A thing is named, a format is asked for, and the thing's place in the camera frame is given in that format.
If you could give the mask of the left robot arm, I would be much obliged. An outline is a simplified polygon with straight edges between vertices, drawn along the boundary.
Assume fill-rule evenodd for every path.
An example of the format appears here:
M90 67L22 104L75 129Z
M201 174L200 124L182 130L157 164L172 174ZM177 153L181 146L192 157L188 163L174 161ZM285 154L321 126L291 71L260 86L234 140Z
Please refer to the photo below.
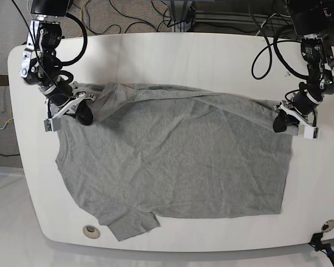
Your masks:
M334 28L334 1L286 1L292 24L280 28L273 38L274 52L289 73L300 78L298 89L275 107L278 113L273 123L276 133L288 127L304 126L304 137L318 135L317 107L325 95L334 94L334 55L330 43ZM294 29L300 37L301 55L307 64L307 75L295 71L283 58L278 48L280 35Z

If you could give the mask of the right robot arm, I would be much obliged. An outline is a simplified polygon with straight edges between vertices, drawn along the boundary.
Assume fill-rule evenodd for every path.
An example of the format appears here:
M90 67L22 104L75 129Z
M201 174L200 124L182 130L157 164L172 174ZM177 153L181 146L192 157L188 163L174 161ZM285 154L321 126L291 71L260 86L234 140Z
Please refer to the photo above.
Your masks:
M85 54L88 36L84 24L68 12L72 1L33 1L30 14L34 16L28 28L26 48L22 56L20 77L28 85L36 85L46 98L46 131L56 131L64 115L82 125L91 125L93 114L87 101L94 95L84 91L74 92L73 74L64 67L77 63ZM61 18L73 20L81 28L83 45L80 53L69 61L61 61L56 49L63 39Z

